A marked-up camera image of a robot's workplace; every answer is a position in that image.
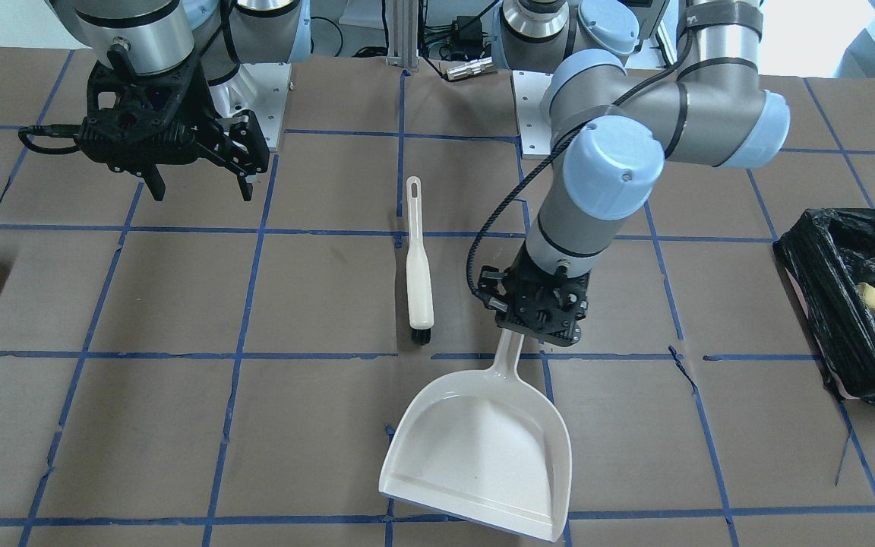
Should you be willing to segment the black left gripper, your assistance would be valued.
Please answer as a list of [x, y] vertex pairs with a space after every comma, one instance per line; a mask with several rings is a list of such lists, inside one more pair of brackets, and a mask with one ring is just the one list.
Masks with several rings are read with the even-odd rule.
[[530, 256], [520, 254], [503, 271], [486, 264], [479, 292], [501, 329], [569, 347], [581, 340], [579, 321], [588, 314], [589, 277], [569, 277], [563, 264], [546, 273]]

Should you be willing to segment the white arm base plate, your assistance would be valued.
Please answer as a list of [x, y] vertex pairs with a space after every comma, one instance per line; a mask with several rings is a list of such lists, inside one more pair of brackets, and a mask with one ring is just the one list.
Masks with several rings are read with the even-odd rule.
[[268, 149], [277, 152], [292, 90], [293, 68], [289, 63], [241, 65], [226, 82], [210, 87], [216, 111], [223, 118], [235, 118], [245, 110], [253, 111]]
[[520, 149], [525, 160], [541, 160], [550, 153], [551, 127], [548, 111], [542, 106], [552, 75], [534, 71], [514, 71], [513, 95]]

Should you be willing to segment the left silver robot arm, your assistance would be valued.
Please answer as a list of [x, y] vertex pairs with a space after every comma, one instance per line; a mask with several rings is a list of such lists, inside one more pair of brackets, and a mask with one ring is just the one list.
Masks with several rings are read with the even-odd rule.
[[791, 111], [758, 80], [758, 1], [685, 1], [676, 62], [650, 77], [627, 72], [641, 24], [622, 2], [500, 1], [494, 14], [496, 66], [551, 76], [539, 101], [549, 154], [503, 205], [546, 169], [552, 183], [513, 263], [466, 283], [501, 329], [567, 347], [591, 270], [665, 163], [757, 169], [780, 151]]

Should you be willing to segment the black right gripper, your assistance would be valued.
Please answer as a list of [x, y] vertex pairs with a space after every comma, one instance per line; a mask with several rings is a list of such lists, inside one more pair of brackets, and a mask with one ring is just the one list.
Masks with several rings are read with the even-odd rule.
[[156, 202], [166, 197], [159, 165], [209, 160], [236, 175], [245, 202], [252, 201], [256, 174], [270, 166], [257, 116], [244, 109], [223, 118], [216, 111], [197, 55], [135, 82], [95, 63], [87, 80], [87, 114], [75, 142], [94, 162], [141, 172]]

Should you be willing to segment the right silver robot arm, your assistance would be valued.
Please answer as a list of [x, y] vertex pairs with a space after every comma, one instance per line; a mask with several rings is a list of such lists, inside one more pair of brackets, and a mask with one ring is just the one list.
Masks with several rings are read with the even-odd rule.
[[311, 55], [308, 1], [52, 1], [60, 24], [95, 55], [77, 124], [17, 135], [46, 155], [87, 159], [143, 181], [162, 201], [161, 166], [208, 160], [250, 201], [276, 138], [249, 65]]

